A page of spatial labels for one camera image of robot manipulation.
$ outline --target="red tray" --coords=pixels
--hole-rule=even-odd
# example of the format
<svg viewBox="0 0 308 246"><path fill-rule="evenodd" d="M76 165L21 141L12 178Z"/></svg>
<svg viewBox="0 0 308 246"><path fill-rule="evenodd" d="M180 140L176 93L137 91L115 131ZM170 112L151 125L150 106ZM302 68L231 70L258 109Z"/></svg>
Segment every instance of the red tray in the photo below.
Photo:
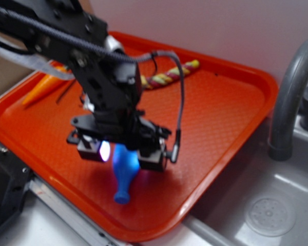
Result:
<svg viewBox="0 0 308 246"><path fill-rule="evenodd" d="M36 73L0 99L0 141L40 177L112 236L145 241L176 226L240 149L274 105L278 91L268 74L175 47L113 33L130 55L154 49L174 50L181 61L200 61L186 78L181 150L177 164L164 173L141 170L130 187L127 205L114 202L117 181L111 162L82 160L66 138L73 116L85 114L76 84L57 105L60 87L30 107L25 95L43 77ZM160 71L174 66L159 58ZM140 65L151 75L151 62ZM139 109L155 123L175 130L180 85L146 91ZM170 137L171 149L174 136Z"/></svg>

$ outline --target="blue toy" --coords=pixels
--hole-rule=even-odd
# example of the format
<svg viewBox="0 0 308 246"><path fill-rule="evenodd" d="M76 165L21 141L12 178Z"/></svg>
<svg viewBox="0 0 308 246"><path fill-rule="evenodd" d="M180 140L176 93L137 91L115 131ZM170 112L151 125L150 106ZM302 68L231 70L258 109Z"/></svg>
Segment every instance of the blue toy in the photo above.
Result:
<svg viewBox="0 0 308 246"><path fill-rule="evenodd" d="M122 144L116 144L113 154L113 171L118 180L118 191L114 196L115 202L127 204L130 201L129 186L139 168L137 152L127 150Z"/></svg>

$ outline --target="drain cover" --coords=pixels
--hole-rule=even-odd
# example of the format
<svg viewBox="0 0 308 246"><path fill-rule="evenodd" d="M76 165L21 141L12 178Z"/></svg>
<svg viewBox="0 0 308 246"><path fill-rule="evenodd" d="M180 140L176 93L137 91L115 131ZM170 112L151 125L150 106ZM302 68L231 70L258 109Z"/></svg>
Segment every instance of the drain cover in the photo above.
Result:
<svg viewBox="0 0 308 246"><path fill-rule="evenodd" d="M295 224L291 204L272 197L256 197L245 209L245 221L255 232L264 236L281 236Z"/></svg>

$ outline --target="sink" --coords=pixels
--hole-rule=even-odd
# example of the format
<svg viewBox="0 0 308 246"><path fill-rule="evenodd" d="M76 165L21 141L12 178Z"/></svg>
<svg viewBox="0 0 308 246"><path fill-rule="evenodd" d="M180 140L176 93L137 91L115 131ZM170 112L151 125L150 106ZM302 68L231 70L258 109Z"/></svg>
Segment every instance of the sink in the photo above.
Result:
<svg viewBox="0 0 308 246"><path fill-rule="evenodd" d="M265 120L184 223L214 245L308 245L308 133L298 121L291 159L268 157Z"/></svg>

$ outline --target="faucet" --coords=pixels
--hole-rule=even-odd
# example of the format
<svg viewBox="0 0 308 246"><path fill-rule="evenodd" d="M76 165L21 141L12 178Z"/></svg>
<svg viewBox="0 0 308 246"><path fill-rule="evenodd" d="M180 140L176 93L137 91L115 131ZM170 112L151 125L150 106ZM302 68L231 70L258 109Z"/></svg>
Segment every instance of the faucet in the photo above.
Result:
<svg viewBox="0 0 308 246"><path fill-rule="evenodd" d="M296 116L300 108L300 125L308 131L308 40L293 56L284 75L276 99L271 122L268 154L278 161L292 156L292 138Z"/></svg>

